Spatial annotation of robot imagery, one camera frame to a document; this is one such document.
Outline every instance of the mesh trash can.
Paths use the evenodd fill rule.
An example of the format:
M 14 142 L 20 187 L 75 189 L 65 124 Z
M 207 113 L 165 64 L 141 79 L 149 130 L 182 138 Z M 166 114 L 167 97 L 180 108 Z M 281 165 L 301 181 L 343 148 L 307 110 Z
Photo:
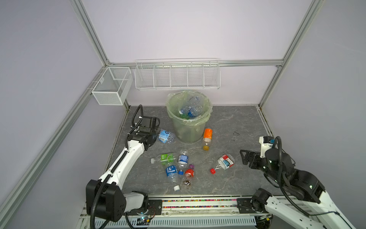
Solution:
M 201 99 L 203 112 L 194 119 L 180 118 L 179 110 L 193 96 L 199 96 Z M 195 91 L 171 93 L 168 95 L 166 106 L 168 115 L 173 120 L 175 134 L 179 140 L 186 143 L 193 143 L 202 137 L 206 122 L 212 112 L 212 104 L 204 94 Z

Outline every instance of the robotic arm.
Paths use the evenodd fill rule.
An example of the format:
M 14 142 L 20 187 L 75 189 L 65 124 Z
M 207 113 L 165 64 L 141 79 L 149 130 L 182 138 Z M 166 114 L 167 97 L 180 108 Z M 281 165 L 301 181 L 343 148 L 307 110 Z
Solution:
M 140 120 L 134 124 L 138 110 L 141 112 Z M 87 184 L 86 211 L 90 215 L 92 229 L 95 228 L 95 217 L 106 219 L 100 227 L 104 228 L 109 221 L 117 222 L 127 211 L 139 208 L 142 211 L 147 210 L 147 194 L 123 194 L 122 187 L 138 157 L 155 143 L 159 125 L 159 118 L 143 116 L 140 105 L 132 118 L 132 130 L 126 136 L 125 148 L 121 154 L 98 180 L 90 180 Z
M 323 229 L 323 226 L 327 229 L 355 228 L 337 208 L 316 176 L 294 168 L 290 155 L 282 150 L 280 137 L 264 136 L 260 137 L 259 142 L 261 152 L 240 150 L 243 164 L 249 164 L 251 169 L 262 171 L 273 186 L 281 189 L 283 195 L 297 211 L 261 188 L 251 199 L 255 211 L 266 210 L 299 229 Z M 298 200 L 293 201 L 286 192 Z M 298 204 L 307 206 L 312 214 L 303 210 Z M 317 217 L 320 222 L 309 217 Z

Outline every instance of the gray marble tabletop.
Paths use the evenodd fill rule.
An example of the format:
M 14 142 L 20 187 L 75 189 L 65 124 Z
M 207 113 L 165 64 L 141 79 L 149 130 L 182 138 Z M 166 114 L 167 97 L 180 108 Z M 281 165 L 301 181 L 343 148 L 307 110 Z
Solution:
M 125 128 L 122 130 L 111 163 L 124 148 L 124 138 L 130 130 L 131 119 L 137 107 L 131 107 Z M 241 149 L 260 151 L 260 136 L 266 135 L 265 128 L 255 106 L 214 106 L 206 127 L 213 130 L 209 151 L 202 149 L 202 138 L 195 143 L 183 143 L 177 138 L 172 144 L 160 141 L 145 151 L 132 167 L 123 185 L 123 193 L 131 191 L 146 192 L 150 195 L 248 195 L 258 188 L 268 190 L 274 195 L 281 191 L 264 178 L 259 170 L 253 170 L 242 164 Z M 146 116 L 160 118 L 162 129 L 173 131 L 173 123 L 166 107 L 143 107 Z M 175 192 L 167 179 L 165 168 L 159 163 L 151 164 L 150 159 L 168 152 L 188 152 L 188 163 L 195 166 L 195 176 L 189 190 Z M 231 154 L 235 164 L 212 175 L 210 169 L 223 154 Z

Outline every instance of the orange bottle label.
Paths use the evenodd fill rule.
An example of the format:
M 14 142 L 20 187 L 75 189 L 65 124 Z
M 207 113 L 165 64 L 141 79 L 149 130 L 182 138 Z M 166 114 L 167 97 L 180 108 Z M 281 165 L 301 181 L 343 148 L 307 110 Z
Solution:
M 205 132 L 203 133 L 203 137 L 204 138 L 207 137 L 212 140 L 212 129 L 206 128 Z

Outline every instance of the wire basket compartment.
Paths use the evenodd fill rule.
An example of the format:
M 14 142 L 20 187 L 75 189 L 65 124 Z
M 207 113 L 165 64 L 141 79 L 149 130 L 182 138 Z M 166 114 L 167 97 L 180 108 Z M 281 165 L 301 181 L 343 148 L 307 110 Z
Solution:
M 107 67 L 92 94 L 100 105 L 123 105 L 132 82 L 129 67 Z
M 135 83 L 139 90 L 218 89 L 221 83 L 219 61 L 137 62 Z

